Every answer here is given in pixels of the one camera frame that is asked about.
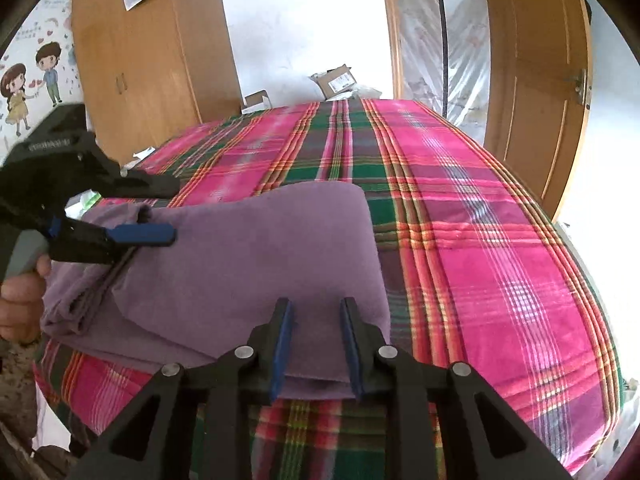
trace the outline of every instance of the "cartoon girl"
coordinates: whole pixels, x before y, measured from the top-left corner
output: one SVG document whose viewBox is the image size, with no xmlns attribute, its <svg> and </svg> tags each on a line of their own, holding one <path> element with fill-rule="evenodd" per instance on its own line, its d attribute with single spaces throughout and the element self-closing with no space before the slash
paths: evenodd
<svg viewBox="0 0 640 480">
<path fill-rule="evenodd" d="M 20 121 L 24 122 L 24 127 L 30 130 L 27 124 L 27 99 L 33 99 L 35 95 L 24 93 L 26 67 L 22 63 L 13 65 L 0 79 L 0 94 L 6 97 L 6 106 L 9 113 L 5 119 L 7 124 L 15 124 L 15 135 L 20 137 Z"/>
</svg>

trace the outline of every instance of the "human hand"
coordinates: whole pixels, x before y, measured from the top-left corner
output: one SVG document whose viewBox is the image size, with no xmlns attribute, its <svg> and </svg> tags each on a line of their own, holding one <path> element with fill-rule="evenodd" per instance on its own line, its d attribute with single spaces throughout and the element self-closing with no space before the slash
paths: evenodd
<svg viewBox="0 0 640 480">
<path fill-rule="evenodd" d="M 36 270 L 7 279 L 0 287 L 0 337 L 28 344 L 40 335 L 44 277 L 51 272 L 51 259 L 43 254 Z"/>
</svg>

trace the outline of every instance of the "bed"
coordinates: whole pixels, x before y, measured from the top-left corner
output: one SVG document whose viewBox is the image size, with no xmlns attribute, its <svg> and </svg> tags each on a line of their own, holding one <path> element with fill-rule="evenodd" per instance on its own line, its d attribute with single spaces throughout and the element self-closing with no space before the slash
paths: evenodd
<svg viewBox="0 0 640 480">
<path fill-rule="evenodd" d="M 424 105 L 346 100 L 265 110 L 191 128 L 142 167 L 183 183 L 173 199 L 148 201 L 154 207 L 241 200 L 303 180 L 357 184 L 369 203 L 394 345 L 425 363 L 471 363 L 571 473 L 616 423 L 618 357 L 570 250 L 499 162 Z M 34 370 L 85 445 L 149 379 L 47 337 Z M 384 478 L 383 410 L 278 400 L 252 410 L 251 422 L 256 479 Z M 196 473 L 201 437 L 199 425 Z"/>
</svg>

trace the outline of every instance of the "transparent plastic covering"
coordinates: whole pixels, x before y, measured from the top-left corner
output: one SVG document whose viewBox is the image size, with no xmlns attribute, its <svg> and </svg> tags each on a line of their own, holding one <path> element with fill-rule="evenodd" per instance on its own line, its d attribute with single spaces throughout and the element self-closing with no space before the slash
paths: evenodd
<svg viewBox="0 0 640 480">
<path fill-rule="evenodd" d="M 438 0 L 396 0 L 400 22 L 402 97 L 425 103 L 482 144 L 489 104 L 490 43 L 486 0 L 444 0 L 449 92 L 443 95 Z"/>
</svg>

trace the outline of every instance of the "folded purple cloth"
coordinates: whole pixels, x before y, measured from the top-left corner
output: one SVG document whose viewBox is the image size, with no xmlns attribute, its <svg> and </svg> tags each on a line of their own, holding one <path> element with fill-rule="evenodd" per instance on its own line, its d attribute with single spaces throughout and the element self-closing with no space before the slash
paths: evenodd
<svg viewBox="0 0 640 480">
<path fill-rule="evenodd" d="M 135 222 L 142 206 L 97 207 L 84 220 Z M 169 248 L 114 266 L 55 263 L 42 328 L 87 354 L 155 372 L 212 362 L 244 344 L 288 297 L 296 325 L 283 396 L 351 397 L 338 306 L 355 297 L 388 340 L 390 316 L 362 190 L 303 182 L 240 202 L 156 208 L 178 231 Z"/>
</svg>

